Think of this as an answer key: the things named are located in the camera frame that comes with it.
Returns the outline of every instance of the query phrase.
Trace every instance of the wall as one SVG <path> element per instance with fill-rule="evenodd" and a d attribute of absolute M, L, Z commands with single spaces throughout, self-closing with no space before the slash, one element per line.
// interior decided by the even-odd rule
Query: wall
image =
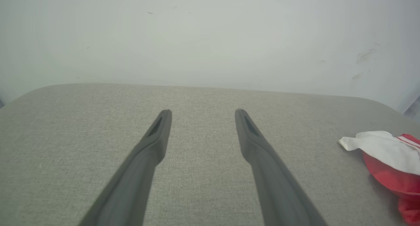
<path fill-rule="evenodd" d="M 131 83 L 420 94 L 419 0 L 0 0 L 0 99 Z"/>

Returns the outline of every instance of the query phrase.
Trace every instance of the red and white cloth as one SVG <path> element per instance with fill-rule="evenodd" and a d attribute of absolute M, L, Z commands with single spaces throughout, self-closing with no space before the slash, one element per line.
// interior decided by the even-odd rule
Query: red and white cloth
<path fill-rule="evenodd" d="M 398 210 L 410 226 L 420 226 L 420 140 L 409 134 L 393 137 L 384 131 L 344 137 L 346 150 L 362 149 L 369 172 L 399 196 Z"/>

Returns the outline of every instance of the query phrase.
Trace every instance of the white cloth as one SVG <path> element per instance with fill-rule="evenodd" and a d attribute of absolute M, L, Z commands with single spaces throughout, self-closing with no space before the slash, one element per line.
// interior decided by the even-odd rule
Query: white cloth
<path fill-rule="evenodd" d="M 344 137 L 339 143 L 348 151 L 361 149 L 399 171 L 420 175 L 420 145 L 385 131 L 362 132 L 355 138 Z"/>

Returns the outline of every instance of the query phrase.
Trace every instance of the scuff mark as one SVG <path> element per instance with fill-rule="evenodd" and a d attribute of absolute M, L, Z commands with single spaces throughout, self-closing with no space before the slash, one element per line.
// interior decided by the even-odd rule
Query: scuff mark
<path fill-rule="evenodd" d="M 376 52 L 376 49 L 370 49 L 370 50 L 368 50 L 368 52 L 359 53 L 357 55 L 356 63 L 361 64 L 361 63 L 368 62 L 370 60 L 370 57 L 372 56 L 372 54 L 375 53 L 375 52 Z"/>
<path fill-rule="evenodd" d="M 363 73 L 361 72 L 361 73 L 359 73 L 358 75 L 356 75 L 356 76 L 352 77 L 351 79 L 352 79 L 352 80 L 357 80 L 357 79 L 361 79 L 362 77 L 363 77 Z"/>

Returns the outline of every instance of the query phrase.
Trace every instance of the red cloth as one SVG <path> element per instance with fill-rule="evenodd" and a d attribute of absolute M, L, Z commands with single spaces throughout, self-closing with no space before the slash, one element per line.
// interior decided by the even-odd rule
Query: red cloth
<path fill-rule="evenodd" d="M 420 144 L 420 140 L 409 134 L 403 137 Z M 420 175 L 398 171 L 363 152 L 369 172 L 382 185 L 398 195 L 398 210 L 410 226 L 420 226 Z"/>

